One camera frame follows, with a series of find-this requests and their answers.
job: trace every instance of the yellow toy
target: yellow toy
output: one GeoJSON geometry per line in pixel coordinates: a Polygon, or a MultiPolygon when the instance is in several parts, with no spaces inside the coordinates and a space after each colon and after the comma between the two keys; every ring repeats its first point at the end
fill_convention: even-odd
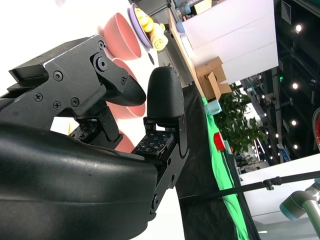
{"type": "Polygon", "coordinates": [[[149,34],[153,48],[157,51],[163,50],[168,44],[168,39],[164,35],[165,26],[162,23],[154,23],[152,18],[145,14],[140,8],[135,8],[134,12],[143,31],[149,34]]]}

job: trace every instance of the purple plate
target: purple plate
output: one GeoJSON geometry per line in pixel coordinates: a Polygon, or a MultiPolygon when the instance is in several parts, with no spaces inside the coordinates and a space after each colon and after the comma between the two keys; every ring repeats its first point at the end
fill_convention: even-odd
{"type": "Polygon", "coordinates": [[[152,43],[150,42],[149,37],[147,36],[144,29],[140,25],[138,18],[136,16],[135,8],[137,8],[137,7],[138,6],[135,3],[131,4],[131,7],[128,9],[129,18],[131,20],[131,23],[133,25],[133,28],[134,28],[136,34],[138,35],[138,37],[141,40],[141,42],[143,43],[143,45],[145,45],[149,49],[152,49],[153,48],[152,43]]]}

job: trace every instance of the textured rubber grip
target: textured rubber grip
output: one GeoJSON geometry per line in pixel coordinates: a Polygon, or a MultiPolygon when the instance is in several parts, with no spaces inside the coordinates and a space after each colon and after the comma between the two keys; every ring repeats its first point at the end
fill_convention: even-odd
{"type": "Polygon", "coordinates": [[[149,118],[176,118],[185,114],[184,95],[176,70],[157,67],[150,76],[147,93],[149,118]]]}
{"type": "Polygon", "coordinates": [[[123,94],[117,93],[116,95],[113,95],[113,93],[108,92],[108,90],[107,93],[108,94],[103,97],[103,100],[127,107],[140,106],[146,101],[147,98],[142,87],[130,75],[128,75],[125,80],[123,94]]]}

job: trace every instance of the black rod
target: black rod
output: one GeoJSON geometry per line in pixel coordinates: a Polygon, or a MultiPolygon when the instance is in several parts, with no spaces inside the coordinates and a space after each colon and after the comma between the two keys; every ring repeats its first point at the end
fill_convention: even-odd
{"type": "MultiPolygon", "coordinates": [[[[320,171],[283,176],[281,177],[281,182],[283,184],[288,184],[292,182],[304,181],[304,180],[315,179],[315,178],[320,178],[320,171]]],[[[179,202],[180,204],[194,203],[194,202],[203,201],[203,200],[211,200],[211,199],[215,199],[215,198],[219,198],[227,195],[238,194],[238,193],[248,192],[248,191],[257,190],[257,189],[263,189],[266,187],[267,187],[266,184],[263,182],[255,182],[255,183],[251,183],[243,186],[224,189],[217,192],[210,192],[205,194],[182,197],[179,199],[179,202]]]]}

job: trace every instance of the potted plant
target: potted plant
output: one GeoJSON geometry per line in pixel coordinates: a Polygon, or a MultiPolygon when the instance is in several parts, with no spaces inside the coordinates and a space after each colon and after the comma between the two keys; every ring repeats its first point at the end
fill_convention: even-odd
{"type": "Polygon", "coordinates": [[[264,141],[266,137],[255,118],[248,122],[245,117],[250,98],[242,94],[235,84],[231,85],[231,89],[232,92],[223,94],[219,99],[222,112],[214,116],[214,121],[223,139],[228,140],[235,152],[248,152],[248,145],[253,145],[256,138],[264,141]]]}

